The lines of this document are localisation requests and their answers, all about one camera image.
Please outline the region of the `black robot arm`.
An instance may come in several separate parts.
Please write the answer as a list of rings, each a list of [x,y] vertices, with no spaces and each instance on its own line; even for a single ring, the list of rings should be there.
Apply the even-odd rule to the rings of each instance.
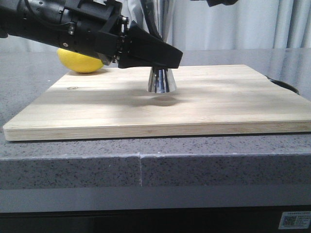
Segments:
[[[38,41],[119,68],[178,68],[182,51],[129,21],[121,9],[116,0],[3,0],[0,35]]]

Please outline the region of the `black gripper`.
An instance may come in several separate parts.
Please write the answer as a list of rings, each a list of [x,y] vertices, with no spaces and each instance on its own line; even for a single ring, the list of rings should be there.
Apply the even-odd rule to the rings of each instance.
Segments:
[[[118,67],[178,68],[183,52],[162,41],[157,26],[157,1],[140,1],[148,32],[132,21],[119,54]],[[117,53],[122,29],[122,3],[105,0],[66,0],[61,23],[71,23],[59,33],[62,49],[100,59],[109,65]]]
[[[207,4],[209,7],[213,7],[216,5],[225,5],[225,6],[230,6],[234,5],[238,0],[206,0]]]

